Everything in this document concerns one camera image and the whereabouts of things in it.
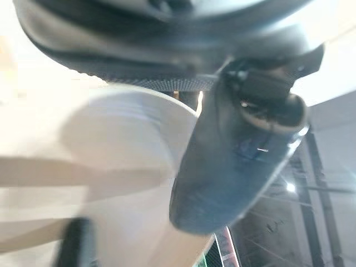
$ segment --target green object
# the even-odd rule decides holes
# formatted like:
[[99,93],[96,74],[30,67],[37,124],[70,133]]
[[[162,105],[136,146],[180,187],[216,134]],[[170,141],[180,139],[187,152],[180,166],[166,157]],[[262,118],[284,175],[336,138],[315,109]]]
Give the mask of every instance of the green object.
[[207,267],[204,253],[193,267]]

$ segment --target black plastic part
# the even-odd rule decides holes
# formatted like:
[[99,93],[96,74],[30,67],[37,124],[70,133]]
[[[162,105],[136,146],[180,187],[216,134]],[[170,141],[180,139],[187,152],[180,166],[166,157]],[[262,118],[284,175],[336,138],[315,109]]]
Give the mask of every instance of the black plastic part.
[[170,202],[173,225],[193,234],[243,217],[308,130],[298,96],[273,110],[245,106],[222,78],[204,99]]
[[98,267],[93,223],[75,218],[65,228],[55,267]]

